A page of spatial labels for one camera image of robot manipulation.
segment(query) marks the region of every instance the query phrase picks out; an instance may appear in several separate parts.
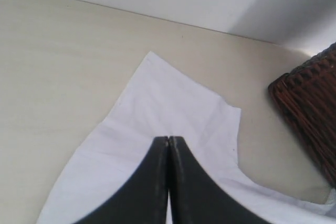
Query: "white napkin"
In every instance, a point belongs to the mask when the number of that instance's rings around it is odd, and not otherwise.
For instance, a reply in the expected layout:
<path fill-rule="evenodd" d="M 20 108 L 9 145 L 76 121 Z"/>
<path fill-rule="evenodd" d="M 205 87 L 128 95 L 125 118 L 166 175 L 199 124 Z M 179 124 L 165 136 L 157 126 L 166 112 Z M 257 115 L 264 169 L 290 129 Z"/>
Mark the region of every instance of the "white napkin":
<path fill-rule="evenodd" d="M 334 207 L 334 191 L 327 204 L 313 204 L 261 187 L 241 172 L 239 120 L 239 108 L 150 52 L 109 115 L 75 151 L 37 224 L 70 224 L 89 214 L 132 175 L 152 139 L 165 135 L 183 136 L 224 191 L 271 223 L 335 223 L 324 216 Z"/>

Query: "brown wicker basket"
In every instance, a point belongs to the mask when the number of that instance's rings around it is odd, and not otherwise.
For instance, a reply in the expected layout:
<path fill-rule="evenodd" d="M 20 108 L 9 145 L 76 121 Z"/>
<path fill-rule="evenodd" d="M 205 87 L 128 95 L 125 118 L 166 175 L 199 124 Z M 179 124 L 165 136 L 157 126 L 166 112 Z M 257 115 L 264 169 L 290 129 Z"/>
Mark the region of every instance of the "brown wicker basket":
<path fill-rule="evenodd" d="M 268 91 L 310 157 L 335 187 L 336 43 L 282 75 Z"/>

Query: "black object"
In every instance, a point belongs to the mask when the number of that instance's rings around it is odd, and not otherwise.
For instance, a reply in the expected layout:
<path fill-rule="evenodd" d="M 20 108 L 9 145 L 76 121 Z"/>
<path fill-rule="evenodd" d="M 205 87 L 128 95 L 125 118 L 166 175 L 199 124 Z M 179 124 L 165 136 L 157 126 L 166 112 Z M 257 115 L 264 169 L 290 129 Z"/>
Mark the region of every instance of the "black object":
<path fill-rule="evenodd" d="M 267 224 L 207 175 L 182 137 L 156 137 L 130 179 L 76 224 Z"/>

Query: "black pointed object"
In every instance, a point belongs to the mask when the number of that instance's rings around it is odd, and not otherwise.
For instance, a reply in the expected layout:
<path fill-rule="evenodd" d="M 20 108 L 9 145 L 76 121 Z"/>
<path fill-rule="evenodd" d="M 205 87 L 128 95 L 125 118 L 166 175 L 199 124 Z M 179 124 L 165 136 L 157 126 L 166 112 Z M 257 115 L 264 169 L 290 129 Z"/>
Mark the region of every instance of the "black pointed object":
<path fill-rule="evenodd" d="M 168 138 L 156 137 L 129 180 L 76 224 L 165 224 L 168 151 Z"/>
<path fill-rule="evenodd" d="M 169 187 L 174 224 L 267 224 L 226 194 L 182 137 L 170 137 Z"/>

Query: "beige table surface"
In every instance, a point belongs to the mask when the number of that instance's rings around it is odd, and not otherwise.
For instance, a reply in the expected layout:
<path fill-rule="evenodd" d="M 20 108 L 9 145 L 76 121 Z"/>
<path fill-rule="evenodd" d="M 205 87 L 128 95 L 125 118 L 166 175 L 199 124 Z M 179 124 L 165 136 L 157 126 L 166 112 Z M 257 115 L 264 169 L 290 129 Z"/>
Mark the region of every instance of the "beige table surface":
<path fill-rule="evenodd" d="M 329 188 L 266 87 L 308 58 L 255 40 L 75 0 L 0 0 L 0 223 L 32 224 L 77 146 L 154 51 L 242 108 L 241 169 L 323 202 Z"/>

